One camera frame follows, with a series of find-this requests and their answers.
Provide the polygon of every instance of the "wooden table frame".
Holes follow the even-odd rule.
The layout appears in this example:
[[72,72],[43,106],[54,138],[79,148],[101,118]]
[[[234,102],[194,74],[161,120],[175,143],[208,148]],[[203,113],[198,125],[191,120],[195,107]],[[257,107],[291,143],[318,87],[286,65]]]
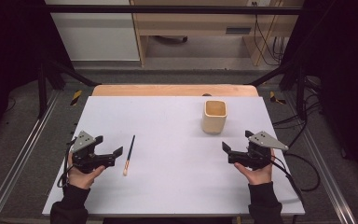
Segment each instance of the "wooden table frame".
[[100,85],[92,96],[258,96],[249,85]]

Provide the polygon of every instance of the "white table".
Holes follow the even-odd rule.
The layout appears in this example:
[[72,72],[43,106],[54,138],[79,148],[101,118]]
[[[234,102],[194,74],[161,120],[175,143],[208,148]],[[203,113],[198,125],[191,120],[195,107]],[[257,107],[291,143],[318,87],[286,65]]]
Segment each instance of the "white table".
[[[203,104],[210,99],[227,103],[226,126],[218,135],[204,133],[200,127]],[[246,150],[246,130],[276,136],[263,99],[240,96],[91,96],[74,136],[82,130],[94,137],[103,135],[95,150],[98,155],[124,147],[116,166],[96,179],[85,204],[91,215],[101,217],[248,214],[247,180],[227,163],[222,141],[233,150]],[[123,176],[134,134],[129,173]],[[275,150],[275,155],[284,162],[280,150]],[[57,180],[44,215],[49,215],[52,204],[62,199]],[[277,168],[273,181],[283,204],[282,215],[304,214],[300,200]]]

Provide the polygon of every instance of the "wooden cup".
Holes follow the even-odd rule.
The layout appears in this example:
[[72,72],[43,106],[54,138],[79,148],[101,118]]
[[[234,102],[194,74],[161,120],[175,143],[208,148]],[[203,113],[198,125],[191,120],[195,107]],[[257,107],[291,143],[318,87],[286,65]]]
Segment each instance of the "wooden cup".
[[202,115],[202,130],[206,133],[221,133],[225,127],[227,106],[224,101],[206,101]]

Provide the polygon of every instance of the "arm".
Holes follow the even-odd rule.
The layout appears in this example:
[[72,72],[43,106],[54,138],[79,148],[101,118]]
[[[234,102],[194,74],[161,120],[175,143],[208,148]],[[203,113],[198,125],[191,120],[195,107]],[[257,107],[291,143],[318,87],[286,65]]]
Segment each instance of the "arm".
[[[72,163],[72,154],[69,155],[68,163]],[[86,223],[89,212],[84,202],[90,193],[90,187],[94,179],[99,176],[104,166],[100,166],[90,174],[83,174],[75,167],[69,171],[69,184],[62,201],[52,205],[50,211],[50,223],[82,224]]]
[[255,224],[283,224],[281,218],[282,204],[278,202],[272,183],[272,164],[258,170],[248,170],[239,163],[235,167],[249,181],[251,204],[249,213]]

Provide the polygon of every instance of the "person's left hand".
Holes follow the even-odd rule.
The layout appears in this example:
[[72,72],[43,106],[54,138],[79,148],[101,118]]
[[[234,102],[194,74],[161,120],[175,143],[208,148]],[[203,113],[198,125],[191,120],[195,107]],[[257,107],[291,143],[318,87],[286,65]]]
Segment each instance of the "person's left hand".
[[[68,163],[70,166],[72,165],[72,153],[69,153],[68,155]],[[100,166],[91,173],[84,174],[77,168],[72,167],[68,175],[69,184],[80,189],[89,189],[92,183],[94,183],[94,179],[99,176],[104,169],[104,166]]]
[[[274,150],[271,149],[271,158],[274,161],[275,155]],[[234,163],[235,168],[237,168],[249,181],[250,185],[260,185],[267,184],[271,182],[272,179],[272,164],[257,169],[257,170],[249,170],[248,168],[241,165],[239,162]]]

